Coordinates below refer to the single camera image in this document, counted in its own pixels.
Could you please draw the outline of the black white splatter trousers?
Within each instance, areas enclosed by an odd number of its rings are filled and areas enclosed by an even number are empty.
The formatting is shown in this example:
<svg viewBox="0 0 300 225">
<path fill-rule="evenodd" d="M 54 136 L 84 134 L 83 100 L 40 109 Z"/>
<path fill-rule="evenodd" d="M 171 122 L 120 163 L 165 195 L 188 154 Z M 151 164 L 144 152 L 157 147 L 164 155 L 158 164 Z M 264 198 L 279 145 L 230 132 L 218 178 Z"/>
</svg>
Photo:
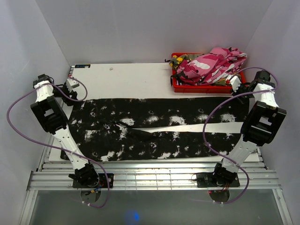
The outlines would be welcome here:
<svg viewBox="0 0 300 225">
<path fill-rule="evenodd" d="M 81 152 L 99 162 L 227 155 L 249 102 L 227 97 L 90 99 L 68 109 Z"/>
</svg>

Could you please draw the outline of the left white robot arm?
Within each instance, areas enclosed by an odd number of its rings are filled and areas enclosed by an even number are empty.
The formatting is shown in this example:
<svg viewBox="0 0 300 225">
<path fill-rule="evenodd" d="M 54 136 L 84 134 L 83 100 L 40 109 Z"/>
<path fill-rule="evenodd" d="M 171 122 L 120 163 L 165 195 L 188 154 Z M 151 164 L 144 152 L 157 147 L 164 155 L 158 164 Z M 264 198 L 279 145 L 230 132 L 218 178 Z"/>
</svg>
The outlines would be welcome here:
<svg viewBox="0 0 300 225">
<path fill-rule="evenodd" d="M 60 146 L 67 150 L 74 173 L 69 177 L 83 186 L 95 187 L 99 183 L 99 175 L 89 160 L 82 158 L 82 152 L 71 136 L 68 127 L 68 118 L 57 101 L 72 106 L 78 102 L 77 92 L 79 82 L 68 78 L 63 85 L 55 85 L 54 79 L 48 75 L 39 75 L 33 82 L 37 99 L 30 107 L 44 131 L 52 134 Z"/>
</svg>

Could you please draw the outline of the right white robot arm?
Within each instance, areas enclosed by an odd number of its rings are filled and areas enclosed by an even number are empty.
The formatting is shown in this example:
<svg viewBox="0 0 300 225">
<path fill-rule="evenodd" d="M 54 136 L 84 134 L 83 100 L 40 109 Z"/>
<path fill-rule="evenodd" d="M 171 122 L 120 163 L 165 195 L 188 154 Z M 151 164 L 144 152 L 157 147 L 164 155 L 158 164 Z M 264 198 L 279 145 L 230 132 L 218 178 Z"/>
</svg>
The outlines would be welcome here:
<svg viewBox="0 0 300 225">
<path fill-rule="evenodd" d="M 215 166 L 211 179 L 217 186 L 229 185 L 237 180 L 238 166 L 259 147 L 273 141 L 286 117 L 286 110 L 275 101 L 275 84 L 271 82 L 269 72 L 258 71 L 250 83 L 241 83 L 238 77 L 232 75 L 226 81 L 232 86 L 233 96 L 249 92 L 249 95 L 240 98 L 254 98 L 255 104 L 244 120 L 238 143 L 227 158 Z"/>
</svg>

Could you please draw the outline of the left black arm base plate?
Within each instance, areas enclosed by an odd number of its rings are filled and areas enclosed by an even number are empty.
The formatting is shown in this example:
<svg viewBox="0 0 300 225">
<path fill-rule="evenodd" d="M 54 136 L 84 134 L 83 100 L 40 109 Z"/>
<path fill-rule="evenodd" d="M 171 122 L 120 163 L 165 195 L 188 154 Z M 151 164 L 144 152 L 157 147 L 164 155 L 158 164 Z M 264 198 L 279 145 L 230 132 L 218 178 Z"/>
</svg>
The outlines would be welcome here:
<svg viewBox="0 0 300 225">
<path fill-rule="evenodd" d="M 108 173 L 107 177 L 108 177 L 108 181 L 106 180 L 105 174 L 104 173 L 99 173 L 99 181 L 95 186 L 87 186 L 87 185 L 82 185 L 77 181 L 73 181 L 72 187 L 73 188 L 92 188 L 92 189 L 96 189 L 96 188 L 107 188 L 108 184 L 109 184 L 109 188 L 113 188 L 113 181 L 114 181 L 114 174 L 113 173 Z"/>
</svg>

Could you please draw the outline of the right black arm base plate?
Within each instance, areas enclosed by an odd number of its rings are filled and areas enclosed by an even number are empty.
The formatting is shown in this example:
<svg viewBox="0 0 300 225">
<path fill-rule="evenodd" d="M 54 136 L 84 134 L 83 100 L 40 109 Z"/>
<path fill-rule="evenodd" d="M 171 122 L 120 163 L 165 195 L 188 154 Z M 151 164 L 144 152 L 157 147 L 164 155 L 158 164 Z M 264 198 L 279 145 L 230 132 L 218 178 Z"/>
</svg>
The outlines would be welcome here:
<svg viewBox="0 0 300 225">
<path fill-rule="evenodd" d="M 225 188 L 225 187 L 240 187 L 240 182 L 238 177 L 236 177 L 232 182 L 228 179 L 215 175 L 213 172 L 200 172 L 196 174 L 196 182 L 198 188 Z"/>
</svg>

